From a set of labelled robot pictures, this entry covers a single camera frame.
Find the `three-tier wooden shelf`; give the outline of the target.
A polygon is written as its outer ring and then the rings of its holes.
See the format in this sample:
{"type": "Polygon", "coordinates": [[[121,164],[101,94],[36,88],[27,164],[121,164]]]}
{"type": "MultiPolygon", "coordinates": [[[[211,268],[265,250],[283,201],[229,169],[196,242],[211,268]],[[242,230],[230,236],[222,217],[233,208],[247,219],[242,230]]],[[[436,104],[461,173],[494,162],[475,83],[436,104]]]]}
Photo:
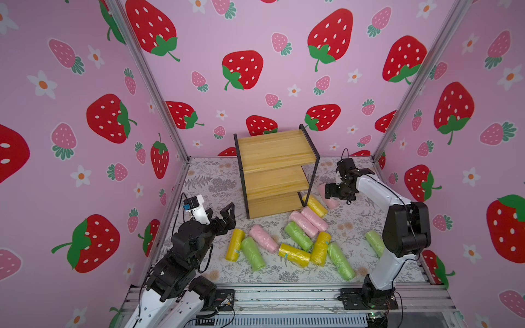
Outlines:
{"type": "Polygon", "coordinates": [[[248,219],[307,206],[320,154],[304,125],[234,141],[248,219]]]}

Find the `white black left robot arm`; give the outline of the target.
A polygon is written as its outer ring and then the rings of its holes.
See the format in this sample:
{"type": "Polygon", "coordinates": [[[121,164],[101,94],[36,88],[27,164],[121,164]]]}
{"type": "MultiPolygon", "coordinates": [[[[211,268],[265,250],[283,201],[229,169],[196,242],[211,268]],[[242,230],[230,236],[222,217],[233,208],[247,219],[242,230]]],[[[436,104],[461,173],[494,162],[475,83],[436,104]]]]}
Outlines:
{"type": "Polygon", "coordinates": [[[202,217],[182,223],[172,235],[172,248],[153,267],[139,290],[138,307],[121,327],[186,327],[192,321],[211,318],[212,312],[232,307],[235,291],[217,290],[202,273],[216,236],[235,229],[235,205],[231,202],[213,217],[207,209],[202,217]]]}

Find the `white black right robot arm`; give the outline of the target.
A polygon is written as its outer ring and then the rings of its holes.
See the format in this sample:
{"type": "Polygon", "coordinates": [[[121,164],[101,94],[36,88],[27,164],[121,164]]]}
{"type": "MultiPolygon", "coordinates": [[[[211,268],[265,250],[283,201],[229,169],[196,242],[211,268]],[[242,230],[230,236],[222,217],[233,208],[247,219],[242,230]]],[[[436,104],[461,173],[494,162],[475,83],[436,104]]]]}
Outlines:
{"type": "Polygon", "coordinates": [[[341,159],[336,171],[340,183],[325,186],[325,197],[351,204],[356,194],[364,194],[386,213],[382,232],[385,245],[376,268],[368,274],[359,296],[363,304],[383,304],[395,292],[395,280],[407,261],[417,261],[431,244],[429,210],[423,202],[413,202],[383,183],[369,168],[360,169],[351,158],[341,159]]]}

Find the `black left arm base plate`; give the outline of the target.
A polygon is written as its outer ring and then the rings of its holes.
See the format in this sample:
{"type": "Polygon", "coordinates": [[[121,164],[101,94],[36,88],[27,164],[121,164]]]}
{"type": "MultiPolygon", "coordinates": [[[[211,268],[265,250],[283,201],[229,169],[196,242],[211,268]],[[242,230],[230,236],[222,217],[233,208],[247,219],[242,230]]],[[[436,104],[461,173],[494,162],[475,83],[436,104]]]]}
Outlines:
{"type": "Polygon", "coordinates": [[[234,289],[219,289],[209,292],[198,292],[199,300],[202,301],[202,312],[227,311],[235,303],[234,289]]]}

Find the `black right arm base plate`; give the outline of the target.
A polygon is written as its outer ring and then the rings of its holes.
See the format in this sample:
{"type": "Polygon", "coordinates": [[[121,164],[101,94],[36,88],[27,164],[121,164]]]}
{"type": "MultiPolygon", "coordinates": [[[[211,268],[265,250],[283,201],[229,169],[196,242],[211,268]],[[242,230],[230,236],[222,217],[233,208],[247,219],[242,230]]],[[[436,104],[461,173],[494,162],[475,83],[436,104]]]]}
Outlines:
{"type": "Polygon", "coordinates": [[[399,304],[393,290],[369,291],[361,288],[340,289],[337,300],[345,310],[398,310],[399,304]]]}

